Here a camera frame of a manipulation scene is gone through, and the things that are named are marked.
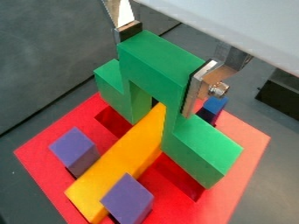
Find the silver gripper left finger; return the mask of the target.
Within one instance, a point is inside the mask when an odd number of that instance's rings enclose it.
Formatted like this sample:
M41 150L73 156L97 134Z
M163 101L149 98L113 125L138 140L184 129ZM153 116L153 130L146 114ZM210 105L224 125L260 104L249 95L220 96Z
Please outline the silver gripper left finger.
M115 41L119 44L143 30L143 23L135 18L129 0L102 0L102 3L113 22Z

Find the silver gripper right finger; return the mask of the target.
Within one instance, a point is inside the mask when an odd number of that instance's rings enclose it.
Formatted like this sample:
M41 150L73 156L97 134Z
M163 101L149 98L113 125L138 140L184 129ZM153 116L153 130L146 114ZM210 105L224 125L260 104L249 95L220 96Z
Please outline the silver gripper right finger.
M189 118L198 99L224 98L230 85L224 81L236 75L254 56L228 43L218 43L214 57L192 74L182 104L182 115Z

